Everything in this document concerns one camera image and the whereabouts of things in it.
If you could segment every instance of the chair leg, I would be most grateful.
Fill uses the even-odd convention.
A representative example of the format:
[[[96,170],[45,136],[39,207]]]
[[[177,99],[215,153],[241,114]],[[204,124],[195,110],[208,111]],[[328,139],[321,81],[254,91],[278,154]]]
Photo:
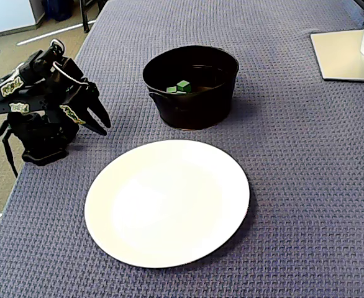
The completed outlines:
[[[89,32],[89,26],[88,26],[88,19],[87,19],[87,12],[85,7],[85,0],[80,0],[80,9],[81,9],[81,18],[83,19],[83,27],[84,27],[84,33]]]
[[[106,0],[98,0],[98,8],[99,12],[101,12],[102,8],[105,6]]]

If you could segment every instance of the floor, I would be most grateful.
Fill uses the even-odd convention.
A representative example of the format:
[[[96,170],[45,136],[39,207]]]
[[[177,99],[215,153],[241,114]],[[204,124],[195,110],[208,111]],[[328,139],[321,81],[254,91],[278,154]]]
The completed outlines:
[[[94,5],[88,11],[88,20],[96,19],[98,15],[98,7]],[[49,32],[63,29],[72,25],[81,23],[80,8],[78,3],[75,3],[73,9],[73,16],[63,22],[55,22],[54,20],[45,20],[37,30],[21,32],[17,34],[7,35],[0,37],[0,78],[11,72],[20,62],[25,61],[33,52],[37,50],[44,50],[48,48],[50,41],[56,37],[59,38],[66,45],[65,56],[74,58],[83,44],[87,34],[83,32],[83,28],[69,30],[59,34],[51,35],[49,37],[41,38],[39,40],[17,46],[16,44],[30,38],[38,37]],[[6,118],[6,115],[0,115],[0,124]],[[20,157],[23,152],[21,142],[12,136],[9,141],[12,152],[14,154],[14,161],[18,171],[23,167],[24,162]],[[0,213],[2,212],[8,196],[15,183],[15,176],[9,166],[2,143],[0,142]]]

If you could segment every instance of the silver monitor stand base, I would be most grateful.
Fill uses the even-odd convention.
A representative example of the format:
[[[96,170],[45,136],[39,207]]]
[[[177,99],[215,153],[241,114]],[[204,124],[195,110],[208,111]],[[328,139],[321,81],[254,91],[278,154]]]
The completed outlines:
[[[312,34],[311,38],[324,79],[364,81],[364,30]]]

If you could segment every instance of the bowl handle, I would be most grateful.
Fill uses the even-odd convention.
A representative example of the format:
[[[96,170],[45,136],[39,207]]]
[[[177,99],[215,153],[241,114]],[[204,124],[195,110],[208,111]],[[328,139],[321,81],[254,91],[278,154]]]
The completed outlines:
[[[175,104],[173,104],[170,99],[168,99],[166,96],[160,94],[160,93],[156,93],[156,92],[149,92],[149,96],[153,99],[153,101],[155,102],[155,104],[158,107],[163,107],[163,106],[172,106],[172,108],[178,108]]]

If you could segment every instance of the white plate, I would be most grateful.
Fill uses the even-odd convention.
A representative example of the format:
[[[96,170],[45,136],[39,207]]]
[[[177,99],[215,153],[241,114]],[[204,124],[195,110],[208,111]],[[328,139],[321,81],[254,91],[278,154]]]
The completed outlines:
[[[241,167],[213,146],[168,140],[135,148],[105,167],[88,191],[94,241],[134,266],[190,263],[224,244],[250,202]]]

